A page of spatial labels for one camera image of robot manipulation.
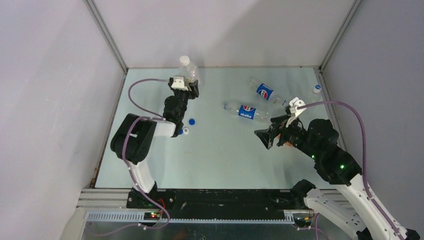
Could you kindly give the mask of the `cream label clear bottle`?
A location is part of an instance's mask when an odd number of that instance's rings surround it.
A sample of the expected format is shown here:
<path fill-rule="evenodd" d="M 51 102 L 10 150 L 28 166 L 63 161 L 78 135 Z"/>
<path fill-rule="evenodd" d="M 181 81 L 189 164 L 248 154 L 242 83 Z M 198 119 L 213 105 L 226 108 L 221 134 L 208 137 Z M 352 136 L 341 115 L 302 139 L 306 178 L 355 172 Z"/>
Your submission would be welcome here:
<path fill-rule="evenodd" d="M 187 66 L 181 66 L 181 64 L 179 65 L 178 74 L 180 76 L 186 77 L 186 80 L 189 83 L 195 82 L 196 80 L 198 80 L 198 83 L 201 82 L 199 68 L 193 61 L 191 61 L 191 59 L 190 59 L 189 65 Z"/>

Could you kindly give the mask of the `clear unlabelled plastic bottle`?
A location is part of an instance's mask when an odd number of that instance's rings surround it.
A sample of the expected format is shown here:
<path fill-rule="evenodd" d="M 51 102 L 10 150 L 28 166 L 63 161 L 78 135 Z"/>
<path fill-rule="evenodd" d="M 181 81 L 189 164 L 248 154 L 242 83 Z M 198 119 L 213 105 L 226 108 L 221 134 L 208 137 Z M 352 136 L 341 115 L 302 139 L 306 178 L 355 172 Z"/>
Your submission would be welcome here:
<path fill-rule="evenodd" d="M 320 93 L 313 92 L 314 86 L 305 95 L 304 102 L 306 104 L 312 104 L 312 103 L 318 102 L 321 99 L 321 92 Z"/>

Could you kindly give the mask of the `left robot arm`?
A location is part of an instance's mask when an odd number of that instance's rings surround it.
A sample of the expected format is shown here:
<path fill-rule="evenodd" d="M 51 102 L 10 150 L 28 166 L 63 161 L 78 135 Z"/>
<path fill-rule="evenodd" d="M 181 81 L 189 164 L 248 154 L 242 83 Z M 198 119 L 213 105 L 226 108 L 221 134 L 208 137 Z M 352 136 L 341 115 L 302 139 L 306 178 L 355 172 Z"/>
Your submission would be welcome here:
<path fill-rule="evenodd" d="M 183 132 L 183 120 L 188 102 L 199 97 L 199 81 L 184 83 L 180 76 L 171 77 L 168 86 L 173 95 L 164 101 L 163 114 L 153 118 L 129 113 L 118 127 L 110 142 L 110 149 L 127 166 L 134 188 L 140 192 L 138 201 L 145 208 L 158 202 L 156 186 L 147 163 L 155 137 L 175 138 Z"/>

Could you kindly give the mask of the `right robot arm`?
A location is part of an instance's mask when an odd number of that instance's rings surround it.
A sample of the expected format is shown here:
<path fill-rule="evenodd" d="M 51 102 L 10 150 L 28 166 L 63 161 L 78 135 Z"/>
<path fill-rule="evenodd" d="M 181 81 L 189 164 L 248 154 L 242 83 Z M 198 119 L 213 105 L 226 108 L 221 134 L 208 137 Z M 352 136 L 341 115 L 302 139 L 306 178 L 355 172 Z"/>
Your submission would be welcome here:
<path fill-rule="evenodd" d="M 347 211 L 311 182 L 303 179 L 291 191 L 291 204 L 297 209 L 308 207 L 330 220 L 353 240 L 419 240 L 416 230 L 402 226 L 375 196 L 368 196 L 363 170 L 357 161 L 338 146 L 339 133 L 328 119 L 314 119 L 307 129 L 300 120 L 292 123 L 288 115 L 271 119 L 267 129 L 254 134 L 267 149 L 278 138 L 278 146 L 291 144 L 314 160 L 318 175 L 341 193 L 354 209 Z"/>

